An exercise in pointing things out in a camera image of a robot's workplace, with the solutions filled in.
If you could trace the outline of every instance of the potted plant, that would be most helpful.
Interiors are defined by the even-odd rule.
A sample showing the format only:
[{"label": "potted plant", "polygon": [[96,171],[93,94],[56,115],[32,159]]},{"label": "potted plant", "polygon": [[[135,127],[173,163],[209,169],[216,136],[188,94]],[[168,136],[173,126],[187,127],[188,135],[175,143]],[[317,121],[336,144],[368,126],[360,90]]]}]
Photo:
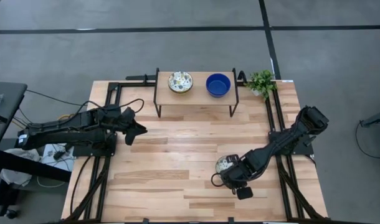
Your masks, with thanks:
[{"label": "potted plant", "polygon": [[269,97],[269,91],[275,90],[277,87],[271,80],[273,74],[269,70],[262,70],[261,72],[254,72],[251,74],[251,82],[247,83],[247,87],[252,90],[255,96],[262,95],[264,100]]}]

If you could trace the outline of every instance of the blue bowl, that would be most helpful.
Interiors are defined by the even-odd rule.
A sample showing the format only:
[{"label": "blue bowl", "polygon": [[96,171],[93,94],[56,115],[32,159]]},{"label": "blue bowl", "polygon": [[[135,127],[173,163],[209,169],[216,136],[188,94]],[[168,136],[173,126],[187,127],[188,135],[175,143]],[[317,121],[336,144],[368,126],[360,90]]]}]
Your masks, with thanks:
[{"label": "blue bowl", "polygon": [[207,78],[206,86],[211,96],[219,98],[230,90],[230,80],[227,76],[216,73]]}]

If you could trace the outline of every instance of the wooden tabletop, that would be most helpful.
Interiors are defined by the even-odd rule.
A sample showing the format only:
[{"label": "wooden tabletop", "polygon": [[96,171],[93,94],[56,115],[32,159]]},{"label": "wooden tabletop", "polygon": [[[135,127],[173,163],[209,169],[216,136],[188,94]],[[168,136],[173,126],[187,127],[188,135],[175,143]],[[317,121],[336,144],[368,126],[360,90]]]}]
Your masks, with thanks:
[{"label": "wooden tabletop", "polygon": [[[294,83],[277,82],[286,126],[300,110]],[[108,82],[93,83],[90,100],[104,104]],[[239,87],[240,103],[231,118],[226,107],[165,106],[164,116],[157,117],[153,104],[153,87],[124,88],[120,103],[142,98],[145,107],[136,120],[148,129],[132,146],[118,135],[112,157],[103,209],[103,222],[191,222],[285,220],[282,194],[274,157],[261,178],[249,182],[254,197],[238,200],[231,190],[210,183],[218,158],[228,154],[243,155],[250,149],[264,147],[270,131],[265,103],[245,87]],[[130,105],[134,110],[140,104]],[[272,109],[278,127],[274,102]],[[69,215],[72,189],[85,161],[74,164],[62,218]],[[325,204],[315,166],[305,156],[293,156],[298,186],[321,215]],[[93,158],[85,166],[74,197],[74,207],[88,191]],[[293,216],[296,206],[288,189]],[[95,216],[98,192],[92,204]]]},{"label": "wooden tabletop", "polygon": [[215,73],[221,73],[234,83],[233,72],[188,72],[193,79],[193,86],[187,93],[174,93],[168,87],[168,78],[173,72],[159,72],[157,82],[157,105],[235,105],[235,87],[221,98],[212,97],[206,88],[207,78]]}]

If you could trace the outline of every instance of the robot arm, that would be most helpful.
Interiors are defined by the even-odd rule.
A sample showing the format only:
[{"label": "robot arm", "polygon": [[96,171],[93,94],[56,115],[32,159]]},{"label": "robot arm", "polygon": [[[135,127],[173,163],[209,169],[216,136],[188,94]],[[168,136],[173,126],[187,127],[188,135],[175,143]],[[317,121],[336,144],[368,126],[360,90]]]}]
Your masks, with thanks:
[{"label": "robot arm", "polygon": [[135,121],[135,112],[130,107],[121,113],[119,106],[108,105],[76,113],[68,119],[30,123],[19,132],[18,147],[28,150],[57,143],[96,147],[116,131],[126,134],[127,145],[132,145],[135,136],[147,133],[146,128]]},{"label": "robot arm", "polygon": [[220,158],[214,175],[219,175],[222,185],[232,189],[233,194],[237,192],[239,199],[252,197],[251,189],[246,187],[247,182],[263,174],[272,155],[291,152],[301,137],[320,134],[327,128],[327,123],[328,119],[316,107],[306,106],[299,112],[291,128],[282,131],[270,144],[250,150],[242,157],[235,154]]}]

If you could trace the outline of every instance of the gray carpet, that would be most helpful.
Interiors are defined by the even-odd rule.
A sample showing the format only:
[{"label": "gray carpet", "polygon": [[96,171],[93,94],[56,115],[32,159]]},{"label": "gray carpet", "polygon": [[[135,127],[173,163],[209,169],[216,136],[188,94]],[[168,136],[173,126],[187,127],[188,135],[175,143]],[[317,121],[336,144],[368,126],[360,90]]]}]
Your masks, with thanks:
[{"label": "gray carpet", "polygon": [[[380,1],[266,0],[271,26],[380,25]],[[258,1],[2,0],[0,29],[83,29],[162,26],[261,26]],[[328,214],[335,220],[380,223],[380,160],[362,154],[354,129],[380,111],[380,30],[273,31],[283,79],[294,79],[302,105],[329,119],[313,143]],[[162,70],[271,69],[265,33],[0,35],[0,80],[81,103],[94,80],[124,80]],[[77,107],[26,94],[33,121]],[[6,136],[15,136],[11,126]],[[360,129],[361,146],[380,155],[380,129]],[[65,189],[23,194],[20,219],[60,217]]]}]

